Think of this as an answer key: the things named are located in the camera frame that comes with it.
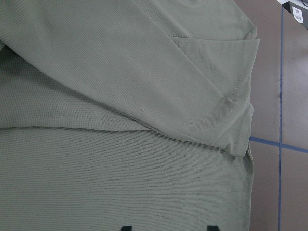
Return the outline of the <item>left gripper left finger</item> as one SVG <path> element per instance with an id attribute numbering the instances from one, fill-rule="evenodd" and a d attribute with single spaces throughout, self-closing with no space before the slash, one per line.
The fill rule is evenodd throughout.
<path id="1" fill-rule="evenodd" d="M 131 226 L 123 226 L 120 231 L 131 231 Z"/>

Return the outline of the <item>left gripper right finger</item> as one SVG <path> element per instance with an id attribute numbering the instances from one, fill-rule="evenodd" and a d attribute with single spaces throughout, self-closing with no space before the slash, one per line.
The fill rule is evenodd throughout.
<path id="1" fill-rule="evenodd" d="M 220 231 L 217 225 L 208 225 L 208 231 Z"/>

